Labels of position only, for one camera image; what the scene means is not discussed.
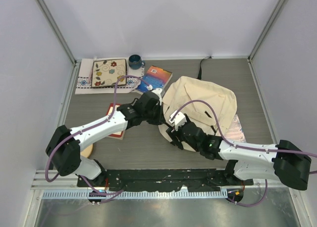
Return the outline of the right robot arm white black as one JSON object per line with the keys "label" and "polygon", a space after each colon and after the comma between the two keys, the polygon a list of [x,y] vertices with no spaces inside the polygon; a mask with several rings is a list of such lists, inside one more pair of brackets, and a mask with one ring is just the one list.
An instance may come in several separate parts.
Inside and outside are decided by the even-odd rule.
{"label": "right robot arm white black", "polygon": [[278,144],[256,145],[232,140],[203,132],[192,121],[179,128],[168,127],[171,143],[183,150],[192,148],[210,160],[226,160],[224,180],[234,185],[240,180],[279,180],[297,190],[306,190],[312,159],[287,140]]}

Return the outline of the blue sunset paperback book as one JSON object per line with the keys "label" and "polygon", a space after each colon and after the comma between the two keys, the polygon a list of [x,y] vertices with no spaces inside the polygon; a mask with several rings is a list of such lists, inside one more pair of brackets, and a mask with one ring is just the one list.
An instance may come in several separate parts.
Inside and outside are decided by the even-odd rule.
{"label": "blue sunset paperback book", "polygon": [[137,86],[134,91],[139,94],[143,94],[153,89],[164,89],[171,80],[172,75],[173,74],[170,71],[156,66],[151,66],[142,77],[140,85]]}

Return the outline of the cream canvas backpack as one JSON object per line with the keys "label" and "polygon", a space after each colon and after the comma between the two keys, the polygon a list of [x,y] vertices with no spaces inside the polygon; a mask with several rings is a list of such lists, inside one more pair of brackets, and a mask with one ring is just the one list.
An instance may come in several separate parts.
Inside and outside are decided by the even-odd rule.
{"label": "cream canvas backpack", "polygon": [[[186,122],[192,121],[208,136],[225,135],[237,112],[237,99],[233,91],[214,82],[204,81],[202,72],[197,78],[180,76],[171,83],[162,99],[166,123],[159,125],[160,134],[170,142],[166,133],[174,127],[168,122],[174,111],[182,112]],[[195,152],[185,142],[184,150]]]}

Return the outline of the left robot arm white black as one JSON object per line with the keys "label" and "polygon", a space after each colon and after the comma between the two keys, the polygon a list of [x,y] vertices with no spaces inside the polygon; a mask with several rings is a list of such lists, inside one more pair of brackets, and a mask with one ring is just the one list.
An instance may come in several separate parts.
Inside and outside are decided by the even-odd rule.
{"label": "left robot arm white black", "polygon": [[162,89],[147,91],[132,103],[120,105],[109,115],[83,126],[58,127],[46,148],[48,164],[56,168],[58,176],[76,174],[95,187],[102,186],[106,180],[105,169],[97,160],[85,158],[80,153],[97,141],[144,121],[153,125],[164,123],[162,93]]}

